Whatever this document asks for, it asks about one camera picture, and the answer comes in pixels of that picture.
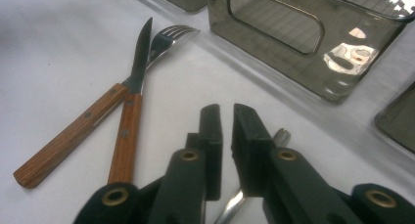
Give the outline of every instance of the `brown wooden handle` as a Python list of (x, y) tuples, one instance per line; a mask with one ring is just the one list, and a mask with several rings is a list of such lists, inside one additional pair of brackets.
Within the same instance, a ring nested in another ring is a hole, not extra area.
[(116, 84), (64, 131), (14, 172), (18, 183), (35, 188), (52, 172), (102, 121), (125, 96), (127, 88)]
[(108, 184), (132, 182), (141, 100), (141, 94), (127, 94), (125, 96)]

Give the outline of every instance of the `utensil handle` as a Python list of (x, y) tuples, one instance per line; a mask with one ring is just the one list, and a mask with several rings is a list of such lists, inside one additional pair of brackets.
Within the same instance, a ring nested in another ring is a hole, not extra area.
[(124, 85), (114, 85), (58, 136), (16, 170), (14, 172), (16, 181), (28, 189), (39, 185), (118, 106), (126, 92), (127, 88)]
[(127, 94), (125, 96), (108, 184), (132, 182), (141, 100), (141, 94)]

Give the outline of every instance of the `white surface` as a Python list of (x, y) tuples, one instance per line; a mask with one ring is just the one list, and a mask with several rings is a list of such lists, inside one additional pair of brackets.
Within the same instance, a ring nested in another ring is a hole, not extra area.
[[(201, 30), (146, 76), (135, 184), (165, 173), (171, 154), (197, 132), (200, 109), (219, 104), (224, 135), (222, 198), (207, 204), (212, 223), (238, 188), (231, 158), (233, 105), (254, 108), (270, 134), (285, 127), (299, 150), (346, 193), (377, 183), (415, 202), (414, 157), (374, 132), (372, 119), (414, 75), (410, 24), (340, 106), (317, 100), (215, 36), (208, 10), (181, 12), (163, 0), (0, 0), (0, 223), (71, 223), (106, 184), (121, 108), (115, 110), (43, 183), (26, 190), (13, 172), (125, 79), (138, 33), (173, 24)], [(266, 223), (250, 200), (235, 223)]]

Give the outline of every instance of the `knife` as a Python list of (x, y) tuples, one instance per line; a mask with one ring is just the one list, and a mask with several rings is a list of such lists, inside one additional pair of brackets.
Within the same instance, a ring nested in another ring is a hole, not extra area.
[(115, 84), (74, 122), (18, 168), (13, 175), (24, 188), (37, 187), (122, 102), (130, 78)]
[(153, 18), (150, 18), (140, 32), (131, 75), (125, 81), (128, 93), (124, 97), (108, 184), (132, 182), (143, 98), (143, 83), (150, 53), (152, 22)]

